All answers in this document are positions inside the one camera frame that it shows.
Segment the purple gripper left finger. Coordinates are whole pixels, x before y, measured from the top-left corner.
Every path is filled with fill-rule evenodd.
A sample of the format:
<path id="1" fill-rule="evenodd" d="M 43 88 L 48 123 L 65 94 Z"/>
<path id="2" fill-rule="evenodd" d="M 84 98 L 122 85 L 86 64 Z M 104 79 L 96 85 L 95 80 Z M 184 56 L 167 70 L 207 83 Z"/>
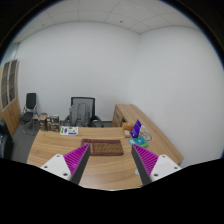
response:
<path id="1" fill-rule="evenodd" d="M 74 184 L 79 184 L 88 162 L 90 152 L 90 145 L 86 144 L 65 155 L 56 154 L 42 165 L 41 169 Z"/>

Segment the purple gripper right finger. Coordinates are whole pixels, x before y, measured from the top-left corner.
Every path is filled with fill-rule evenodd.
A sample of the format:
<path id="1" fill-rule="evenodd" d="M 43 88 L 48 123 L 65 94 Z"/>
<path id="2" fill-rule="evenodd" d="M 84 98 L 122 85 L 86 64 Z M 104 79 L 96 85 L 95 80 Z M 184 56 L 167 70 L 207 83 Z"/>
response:
<path id="1" fill-rule="evenodd" d="M 158 156 L 135 144 L 132 145 L 131 154 L 143 185 L 150 184 L 181 169 L 167 155 Z"/>

